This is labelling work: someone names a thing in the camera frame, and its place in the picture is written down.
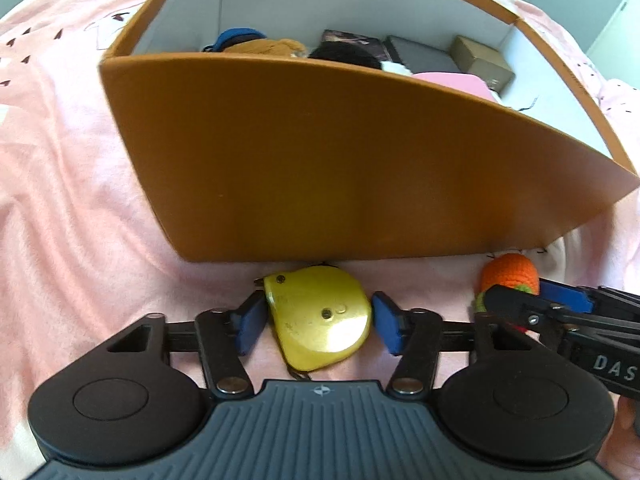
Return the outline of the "person right hand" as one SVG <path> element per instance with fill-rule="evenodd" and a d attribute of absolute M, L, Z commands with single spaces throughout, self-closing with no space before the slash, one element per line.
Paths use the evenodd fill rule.
<path fill-rule="evenodd" d="M 598 456 L 599 464 L 616 479 L 638 480 L 640 476 L 640 442 L 634 429 L 637 404 L 619 396 L 614 424 Z"/>

